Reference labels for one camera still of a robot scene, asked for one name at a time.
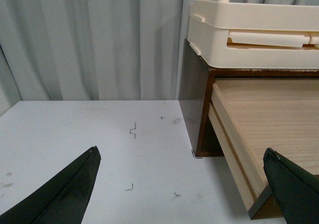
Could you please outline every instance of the gray curtain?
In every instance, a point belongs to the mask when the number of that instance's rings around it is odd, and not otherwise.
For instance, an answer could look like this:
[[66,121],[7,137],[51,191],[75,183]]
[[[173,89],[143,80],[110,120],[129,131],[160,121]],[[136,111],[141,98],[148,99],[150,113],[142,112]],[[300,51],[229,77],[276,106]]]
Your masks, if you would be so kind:
[[178,99],[193,1],[0,0],[0,110],[20,99]]

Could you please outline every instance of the white tabletop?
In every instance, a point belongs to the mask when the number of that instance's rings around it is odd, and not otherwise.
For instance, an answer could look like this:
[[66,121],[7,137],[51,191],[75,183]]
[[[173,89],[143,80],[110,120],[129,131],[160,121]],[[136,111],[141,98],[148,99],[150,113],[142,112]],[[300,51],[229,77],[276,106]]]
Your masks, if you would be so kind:
[[226,160],[192,156],[178,101],[19,102],[0,130],[0,214],[98,146],[83,224],[286,223],[250,221]]

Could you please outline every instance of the wood grain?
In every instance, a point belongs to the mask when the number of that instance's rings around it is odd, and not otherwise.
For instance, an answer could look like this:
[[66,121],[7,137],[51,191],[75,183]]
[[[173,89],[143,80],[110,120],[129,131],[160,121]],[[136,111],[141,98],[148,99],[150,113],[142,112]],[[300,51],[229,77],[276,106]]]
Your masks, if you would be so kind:
[[271,147],[319,174],[319,80],[218,80],[244,142],[263,166]]

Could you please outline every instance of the wooden drawer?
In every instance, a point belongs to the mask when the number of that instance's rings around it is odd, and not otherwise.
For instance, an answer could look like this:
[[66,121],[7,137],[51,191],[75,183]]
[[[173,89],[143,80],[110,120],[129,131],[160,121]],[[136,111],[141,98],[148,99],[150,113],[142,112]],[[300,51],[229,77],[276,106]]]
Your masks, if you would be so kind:
[[250,217],[280,216],[264,152],[319,174],[319,80],[217,79],[211,101],[209,119]]

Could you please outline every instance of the drawer front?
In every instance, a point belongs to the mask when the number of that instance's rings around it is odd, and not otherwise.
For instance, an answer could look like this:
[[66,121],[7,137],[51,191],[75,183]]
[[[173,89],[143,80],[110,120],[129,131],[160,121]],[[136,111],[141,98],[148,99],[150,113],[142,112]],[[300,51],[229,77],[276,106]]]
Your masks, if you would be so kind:
[[319,174],[319,80],[220,79],[211,100],[209,119],[247,210],[268,185],[268,147]]

